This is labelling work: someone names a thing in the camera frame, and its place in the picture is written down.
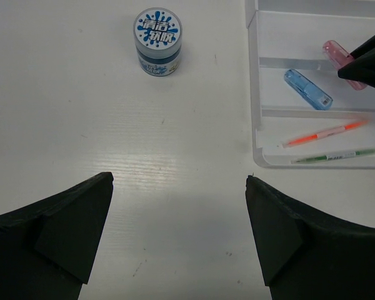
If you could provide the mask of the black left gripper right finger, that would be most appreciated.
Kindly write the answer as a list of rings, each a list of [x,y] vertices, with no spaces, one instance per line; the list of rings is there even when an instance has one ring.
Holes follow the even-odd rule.
[[[375,228],[293,199],[257,177],[246,204],[273,299],[375,299]]]

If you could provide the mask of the orange highlighter pen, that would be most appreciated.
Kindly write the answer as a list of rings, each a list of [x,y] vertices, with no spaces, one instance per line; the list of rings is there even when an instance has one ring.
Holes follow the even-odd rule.
[[[328,138],[330,136],[335,136],[337,134],[345,133],[346,131],[351,131],[369,123],[368,120],[361,120],[356,122],[351,122],[342,126],[332,127],[329,129],[323,129],[318,132],[307,134],[305,136],[297,137],[292,140],[286,141],[282,144],[283,148],[291,148],[299,146],[306,143],[311,143],[313,141],[318,141],[320,139]]]

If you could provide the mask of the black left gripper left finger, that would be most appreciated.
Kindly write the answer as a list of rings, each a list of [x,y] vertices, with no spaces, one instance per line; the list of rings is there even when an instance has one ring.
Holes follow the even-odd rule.
[[[87,284],[113,195],[101,172],[0,215],[0,299],[77,299]]]

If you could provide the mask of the blue transparent eraser case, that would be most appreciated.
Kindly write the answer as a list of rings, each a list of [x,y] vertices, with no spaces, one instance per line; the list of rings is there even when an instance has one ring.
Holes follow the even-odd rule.
[[[327,111],[332,106],[333,98],[295,69],[288,69],[284,80],[315,110]]]

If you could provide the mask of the green white pen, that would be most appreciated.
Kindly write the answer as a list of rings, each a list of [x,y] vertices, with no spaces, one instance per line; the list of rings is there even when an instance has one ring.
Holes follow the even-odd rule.
[[[369,149],[357,149],[357,150],[347,150],[339,152],[329,152],[326,154],[320,154],[317,156],[302,157],[291,161],[291,164],[313,164],[325,161],[335,161],[342,159],[351,159],[360,156],[372,156],[375,155],[375,148]]]

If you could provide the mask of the blue cleaning putty jar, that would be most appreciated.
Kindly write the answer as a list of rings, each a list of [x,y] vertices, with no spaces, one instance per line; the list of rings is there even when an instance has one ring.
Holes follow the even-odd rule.
[[[134,21],[134,42],[142,69],[157,77],[172,74],[179,66],[183,27],[172,11],[152,7]]]

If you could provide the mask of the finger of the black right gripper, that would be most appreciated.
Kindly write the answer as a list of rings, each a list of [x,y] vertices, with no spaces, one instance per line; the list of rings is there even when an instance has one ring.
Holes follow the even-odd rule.
[[[351,56],[354,61],[341,68],[338,77],[375,88],[375,35],[351,52]]]

